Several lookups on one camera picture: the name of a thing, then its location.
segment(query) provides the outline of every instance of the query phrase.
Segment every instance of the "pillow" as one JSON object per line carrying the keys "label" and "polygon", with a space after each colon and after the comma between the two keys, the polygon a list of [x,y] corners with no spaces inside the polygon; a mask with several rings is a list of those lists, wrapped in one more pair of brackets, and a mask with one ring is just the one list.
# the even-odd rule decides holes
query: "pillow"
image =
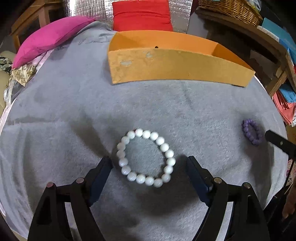
{"label": "pillow", "polygon": [[173,31],[168,0],[117,1],[112,6],[115,31]]}
{"label": "pillow", "polygon": [[93,21],[93,18],[74,16],[59,19],[42,27],[23,42],[12,68],[21,67],[38,55],[57,47]]}

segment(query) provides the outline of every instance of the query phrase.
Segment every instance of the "wicker basket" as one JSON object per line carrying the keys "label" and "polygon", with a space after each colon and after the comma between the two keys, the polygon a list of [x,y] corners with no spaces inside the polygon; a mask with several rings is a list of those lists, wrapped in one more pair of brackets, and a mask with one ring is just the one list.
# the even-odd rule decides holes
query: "wicker basket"
{"label": "wicker basket", "polygon": [[260,13],[246,0],[199,0],[199,7],[225,14],[257,27],[262,22]]}

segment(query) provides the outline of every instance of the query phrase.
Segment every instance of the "cardboard box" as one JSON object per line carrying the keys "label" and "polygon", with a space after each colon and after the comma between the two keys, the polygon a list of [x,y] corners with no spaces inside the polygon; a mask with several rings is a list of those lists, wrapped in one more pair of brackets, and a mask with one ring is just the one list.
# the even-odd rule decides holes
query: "cardboard box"
{"label": "cardboard box", "polygon": [[108,59],[114,84],[138,80],[205,80],[247,86],[255,72],[222,45],[193,35],[117,32]]}

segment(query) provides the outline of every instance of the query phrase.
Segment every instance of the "gray blanket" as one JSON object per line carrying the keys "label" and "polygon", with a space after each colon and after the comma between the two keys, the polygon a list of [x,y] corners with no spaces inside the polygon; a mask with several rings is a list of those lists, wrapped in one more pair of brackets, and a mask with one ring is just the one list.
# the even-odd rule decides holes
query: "gray blanket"
{"label": "gray blanket", "polygon": [[[0,136],[0,200],[9,225],[27,237],[46,183],[72,183],[104,155],[115,168],[91,210],[106,240],[192,240],[207,207],[184,172],[189,155],[227,183],[251,183],[265,207],[284,183],[287,156],[265,141],[253,146],[241,122],[286,132],[258,81],[246,88],[187,80],[112,85],[107,49],[114,33],[90,24],[58,47],[17,97]],[[175,151],[172,179],[161,188],[120,173],[116,145],[137,127],[157,131]],[[126,153],[134,171],[161,175],[164,158],[152,141],[133,141]],[[69,205],[67,212],[76,234]]]}

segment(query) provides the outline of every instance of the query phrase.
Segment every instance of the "bracelet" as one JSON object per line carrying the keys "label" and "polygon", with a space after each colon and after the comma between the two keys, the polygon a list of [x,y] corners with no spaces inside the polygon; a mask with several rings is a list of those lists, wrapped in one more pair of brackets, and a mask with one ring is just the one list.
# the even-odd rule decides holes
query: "bracelet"
{"label": "bracelet", "polygon": [[[257,138],[255,138],[249,131],[249,125],[254,128],[256,131]],[[260,133],[259,127],[257,126],[256,122],[252,119],[246,119],[242,122],[242,131],[246,138],[249,139],[249,141],[253,145],[259,145],[262,142],[262,134]]]}
{"label": "bracelet", "polygon": [[[165,157],[167,158],[167,165],[163,169],[164,174],[161,176],[161,178],[154,178],[151,176],[146,177],[142,173],[136,174],[131,170],[130,166],[128,165],[128,160],[124,150],[130,140],[134,139],[135,137],[142,137],[143,139],[150,138],[152,141],[155,141],[156,145],[158,145],[160,150],[164,153]],[[165,143],[165,139],[160,137],[157,132],[151,133],[149,130],[143,131],[140,128],[136,129],[135,131],[129,131],[126,136],[121,138],[121,142],[117,144],[117,149],[118,152],[116,155],[119,158],[118,164],[121,167],[121,173],[127,176],[129,181],[136,181],[138,184],[145,183],[147,186],[154,185],[157,188],[161,187],[163,183],[168,183],[170,181],[170,174],[173,172],[173,166],[176,163],[174,151],[169,149],[169,145]]]}

